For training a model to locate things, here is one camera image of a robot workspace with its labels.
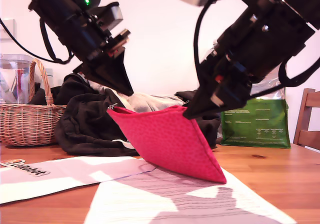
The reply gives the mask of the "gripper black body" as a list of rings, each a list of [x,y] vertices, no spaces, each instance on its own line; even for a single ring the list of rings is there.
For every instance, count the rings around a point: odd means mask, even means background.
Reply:
[[[217,107],[243,107],[255,97],[252,85],[279,68],[280,84],[256,94],[295,87],[314,72],[310,67],[288,78],[286,64],[304,47],[314,30],[284,0],[255,0],[219,37],[200,64],[200,88]]]
[[[101,27],[92,19],[71,18],[59,28],[59,40],[82,62],[92,62],[106,55],[116,58],[123,51],[131,32],[124,29],[112,37],[108,29]]]

